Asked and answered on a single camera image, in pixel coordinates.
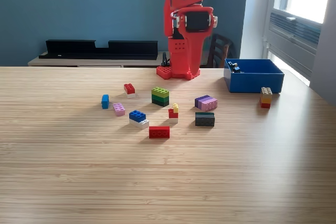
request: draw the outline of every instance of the black lego brick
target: black lego brick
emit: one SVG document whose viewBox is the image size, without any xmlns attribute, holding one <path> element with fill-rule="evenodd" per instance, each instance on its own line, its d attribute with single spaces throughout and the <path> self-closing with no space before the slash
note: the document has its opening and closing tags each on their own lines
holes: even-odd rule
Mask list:
<svg viewBox="0 0 336 224">
<path fill-rule="evenodd" d="M 215 126 L 215 119 L 214 118 L 196 118 L 195 126 Z"/>
<path fill-rule="evenodd" d="M 166 107 L 169 105 L 169 101 L 167 102 L 160 102 L 158 100 L 155 100 L 155 99 L 152 99 L 152 103 L 158 105 L 158 106 L 161 106 L 161 107 Z"/>
</svg>

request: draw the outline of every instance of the yellow lego brick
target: yellow lego brick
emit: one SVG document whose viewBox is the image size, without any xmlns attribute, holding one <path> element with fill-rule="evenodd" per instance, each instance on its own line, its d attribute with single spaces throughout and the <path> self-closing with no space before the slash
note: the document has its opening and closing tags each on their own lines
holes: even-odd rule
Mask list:
<svg viewBox="0 0 336 224">
<path fill-rule="evenodd" d="M 169 91 L 167 89 L 162 89 L 159 87 L 152 89 L 152 94 L 161 98 L 169 97 Z"/>
<path fill-rule="evenodd" d="M 267 104 L 271 104 L 272 103 L 272 99 L 269 98 L 260 98 L 261 103 L 267 103 Z"/>
<path fill-rule="evenodd" d="M 179 105 L 177 105 L 177 103 L 173 104 L 174 113 L 178 113 L 178 107 L 179 107 Z"/>
</svg>

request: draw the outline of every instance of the red lego baseplate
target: red lego baseplate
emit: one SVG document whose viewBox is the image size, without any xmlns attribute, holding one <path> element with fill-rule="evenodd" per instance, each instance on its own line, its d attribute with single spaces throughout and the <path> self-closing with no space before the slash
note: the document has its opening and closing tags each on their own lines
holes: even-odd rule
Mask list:
<svg viewBox="0 0 336 224">
<path fill-rule="evenodd" d="M 168 113 L 169 113 L 169 118 L 179 118 L 178 113 L 174 113 L 173 109 L 169 109 Z"/>
<path fill-rule="evenodd" d="M 169 126 L 150 126 L 149 138 L 170 138 Z"/>
<path fill-rule="evenodd" d="M 173 76 L 172 67 L 162 67 L 159 66 L 156 68 L 156 74 L 161 76 L 163 79 L 168 80 Z"/>
<path fill-rule="evenodd" d="M 125 92 L 127 93 L 127 94 L 135 94 L 135 88 L 133 87 L 133 85 L 132 84 L 125 84 L 124 85 L 124 89 L 125 89 Z"/>
</svg>

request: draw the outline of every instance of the red robot base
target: red robot base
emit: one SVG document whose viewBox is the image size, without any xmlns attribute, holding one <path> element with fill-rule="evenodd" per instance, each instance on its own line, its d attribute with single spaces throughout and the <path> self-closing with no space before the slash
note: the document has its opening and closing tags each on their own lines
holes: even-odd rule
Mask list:
<svg viewBox="0 0 336 224">
<path fill-rule="evenodd" d="M 203 43 L 217 26 L 213 8 L 202 0 L 165 0 L 164 33 L 168 37 L 170 66 L 160 66 L 156 73 L 163 79 L 192 80 L 200 75 Z"/>
</svg>

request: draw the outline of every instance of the purple lego brick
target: purple lego brick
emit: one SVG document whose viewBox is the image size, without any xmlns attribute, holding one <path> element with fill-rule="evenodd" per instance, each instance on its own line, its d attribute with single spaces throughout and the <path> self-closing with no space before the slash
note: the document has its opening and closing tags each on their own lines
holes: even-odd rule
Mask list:
<svg viewBox="0 0 336 224">
<path fill-rule="evenodd" d="M 121 103 L 114 103 L 113 108 L 117 116 L 125 115 L 125 109 Z"/>
<path fill-rule="evenodd" d="M 211 99 L 211 100 L 207 100 L 204 103 L 202 103 L 202 107 L 201 110 L 202 111 L 209 111 L 209 110 L 213 110 L 215 108 L 217 108 L 218 106 L 218 101 L 217 99 Z"/>
<path fill-rule="evenodd" d="M 205 95 L 205 96 L 203 96 L 203 97 L 196 98 L 196 99 L 195 99 L 195 107 L 197 108 L 197 106 L 198 106 L 198 101 L 199 101 L 199 100 L 204 99 L 204 98 L 207 98 L 207 97 L 210 97 L 210 96 Z"/>
<path fill-rule="evenodd" d="M 213 98 L 212 98 L 212 97 L 206 97 L 206 98 L 203 98 L 203 99 L 199 100 L 199 101 L 198 101 L 198 105 L 197 105 L 197 107 L 198 107 L 199 109 L 201 109 L 201 107 L 202 107 L 202 103 L 204 103 L 204 102 L 206 102 L 206 101 L 208 101 L 208 100 L 211 100 L 211 99 L 213 99 Z"/>
</svg>

